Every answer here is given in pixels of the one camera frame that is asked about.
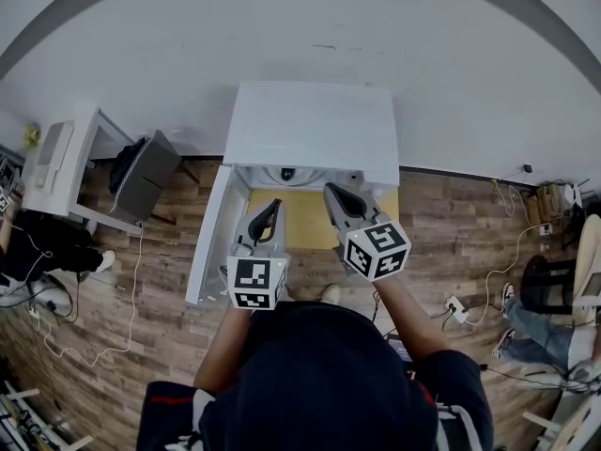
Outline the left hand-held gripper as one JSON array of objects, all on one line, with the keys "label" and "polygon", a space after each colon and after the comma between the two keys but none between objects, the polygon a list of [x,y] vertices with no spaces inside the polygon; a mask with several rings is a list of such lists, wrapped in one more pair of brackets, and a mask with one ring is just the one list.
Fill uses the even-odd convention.
[{"label": "left hand-held gripper", "polygon": [[285,246],[285,206],[280,198],[239,220],[226,261],[227,291],[233,306],[274,310],[285,288],[290,257]]}]

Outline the white round plate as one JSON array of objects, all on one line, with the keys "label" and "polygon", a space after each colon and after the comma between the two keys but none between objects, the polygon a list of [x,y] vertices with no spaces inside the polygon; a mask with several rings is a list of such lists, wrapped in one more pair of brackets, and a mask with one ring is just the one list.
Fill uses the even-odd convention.
[{"label": "white round plate", "polygon": [[283,181],[280,177],[282,167],[263,167],[259,173],[259,181],[266,185],[280,185],[285,187],[305,187],[321,179],[325,172],[323,170],[299,167],[295,168],[295,176],[290,181]]}]

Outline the white microwave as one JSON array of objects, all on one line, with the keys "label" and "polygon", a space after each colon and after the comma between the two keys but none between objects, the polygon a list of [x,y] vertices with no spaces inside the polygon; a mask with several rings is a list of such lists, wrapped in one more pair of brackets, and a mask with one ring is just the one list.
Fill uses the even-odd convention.
[{"label": "white microwave", "polygon": [[[305,187],[266,185],[263,167],[323,170]],[[391,216],[398,213],[399,162],[393,98],[368,86],[261,81],[239,85],[223,163],[212,185],[185,300],[198,304],[222,288],[226,262],[252,189],[321,192],[356,185]]]}]

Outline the person's right forearm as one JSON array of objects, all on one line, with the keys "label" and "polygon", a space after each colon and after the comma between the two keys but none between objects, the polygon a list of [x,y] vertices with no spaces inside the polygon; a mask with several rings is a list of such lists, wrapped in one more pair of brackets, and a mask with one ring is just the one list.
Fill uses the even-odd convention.
[{"label": "person's right forearm", "polygon": [[453,347],[402,281],[393,275],[373,283],[395,329],[414,363]]}]

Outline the low wooden table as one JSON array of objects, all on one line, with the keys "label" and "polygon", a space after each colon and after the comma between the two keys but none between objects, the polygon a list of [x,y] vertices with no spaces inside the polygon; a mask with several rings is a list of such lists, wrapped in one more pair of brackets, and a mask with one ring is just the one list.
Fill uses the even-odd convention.
[{"label": "low wooden table", "polygon": [[252,189],[248,213],[280,198],[285,208],[285,248],[328,250],[339,245],[338,230],[330,222],[323,193]]}]

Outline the dark grey chair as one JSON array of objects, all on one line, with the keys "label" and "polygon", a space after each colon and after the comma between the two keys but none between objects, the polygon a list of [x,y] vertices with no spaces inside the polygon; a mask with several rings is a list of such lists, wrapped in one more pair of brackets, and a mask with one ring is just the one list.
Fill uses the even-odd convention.
[{"label": "dark grey chair", "polygon": [[147,221],[181,159],[163,132],[156,130],[123,179],[109,213],[122,220]]}]

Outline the white power strip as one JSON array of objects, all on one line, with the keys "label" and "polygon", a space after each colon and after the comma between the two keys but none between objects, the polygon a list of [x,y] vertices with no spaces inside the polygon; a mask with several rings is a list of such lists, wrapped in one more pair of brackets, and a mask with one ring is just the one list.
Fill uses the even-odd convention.
[{"label": "white power strip", "polygon": [[458,323],[464,323],[468,318],[468,309],[458,300],[457,297],[451,296],[444,303],[449,314],[455,318]]}]

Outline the black garment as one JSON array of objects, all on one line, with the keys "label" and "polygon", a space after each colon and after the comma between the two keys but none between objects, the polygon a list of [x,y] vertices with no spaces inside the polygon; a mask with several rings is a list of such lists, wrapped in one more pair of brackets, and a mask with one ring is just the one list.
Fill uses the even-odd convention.
[{"label": "black garment", "polygon": [[122,148],[116,155],[109,173],[109,192],[111,195],[117,194],[123,179],[130,171],[135,159],[145,148],[147,141],[147,137],[142,137],[134,144]]}]

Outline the person's dark jacket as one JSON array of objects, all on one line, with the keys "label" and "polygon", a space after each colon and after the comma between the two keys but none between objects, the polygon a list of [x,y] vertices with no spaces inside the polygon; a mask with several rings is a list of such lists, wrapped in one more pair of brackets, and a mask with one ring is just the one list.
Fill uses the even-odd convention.
[{"label": "person's dark jacket", "polygon": [[479,366],[456,350],[406,365],[362,315],[281,303],[253,316],[220,392],[154,381],[136,451],[493,451]]}]

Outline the white desk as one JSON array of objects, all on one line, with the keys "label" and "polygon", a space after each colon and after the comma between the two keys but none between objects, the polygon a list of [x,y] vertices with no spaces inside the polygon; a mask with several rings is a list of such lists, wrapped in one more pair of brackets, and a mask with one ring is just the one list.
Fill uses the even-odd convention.
[{"label": "white desk", "polygon": [[111,150],[114,154],[125,146],[133,144],[134,140],[94,103],[76,103],[63,117],[56,117],[51,122],[72,124],[73,131],[66,145],[64,159],[56,171],[53,188],[46,191],[35,184],[34,173],[40,149],[36,148],[29,153],[23,166],[25,185],[23,207],[26,210],[35,210],[78,222],[94,221],[130,236],[140,237],[142,228],[139,225],[129,224],[78,202],[82,179],[87,165],[91,162],[90,155],[98,132],[107,135],[111,144],[104,149]]}]

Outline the brown cardboard box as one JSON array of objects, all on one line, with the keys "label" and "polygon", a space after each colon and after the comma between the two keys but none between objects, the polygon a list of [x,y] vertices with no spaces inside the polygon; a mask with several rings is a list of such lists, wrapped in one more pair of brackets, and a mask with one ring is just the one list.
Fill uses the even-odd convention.
[{"label": "brown cardboard box", "polygon": [[556,183],[540,186],[536,190],[537,207],[542,223],[558,220],[562,217],[562,187]]}]

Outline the black round stool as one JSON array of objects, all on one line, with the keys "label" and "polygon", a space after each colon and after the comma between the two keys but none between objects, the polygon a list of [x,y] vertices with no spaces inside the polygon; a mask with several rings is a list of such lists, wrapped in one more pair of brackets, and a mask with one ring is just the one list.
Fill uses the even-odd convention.
[{"label": "black round stool", "polygon": [[[519,296],[524,307],[539,315],[571,315],[576,264],[575,259],[550,262],[542,255],[532,257],[520,284]],[[561,289],[561,304],[548,302],[553,288]]]}]

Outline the grey keyboard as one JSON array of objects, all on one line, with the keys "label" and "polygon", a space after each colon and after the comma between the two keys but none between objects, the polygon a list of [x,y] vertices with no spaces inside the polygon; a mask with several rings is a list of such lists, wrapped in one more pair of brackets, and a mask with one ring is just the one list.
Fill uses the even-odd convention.
[{"label": "grey keyboard", "polygon": [[52,192],[55,176],[62,166],[73,130],[73,122],[64,121],[53,124],[46,133],[33,174],[34,185],[46,194]]}]

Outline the beige chair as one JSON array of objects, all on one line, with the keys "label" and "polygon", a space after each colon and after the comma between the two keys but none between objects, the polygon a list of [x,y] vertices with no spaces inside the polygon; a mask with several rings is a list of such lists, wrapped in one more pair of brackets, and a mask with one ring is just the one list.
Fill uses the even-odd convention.
[{"label": "beige chair", "polygon": [[578,244],[573,306],[601,306],[601,217],[595,214],[587,217]]}]

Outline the wooden frame rack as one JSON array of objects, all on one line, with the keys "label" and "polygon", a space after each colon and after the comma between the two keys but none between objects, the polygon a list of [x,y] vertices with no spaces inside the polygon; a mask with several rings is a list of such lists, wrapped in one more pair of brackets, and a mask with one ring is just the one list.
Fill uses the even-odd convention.
[{"label": "wooden frame rack", "polygon": [[0,381],[0,451],[89,451],[94,437],[69,438],[68,423],[44,419],[30,403],[40,390]]}]

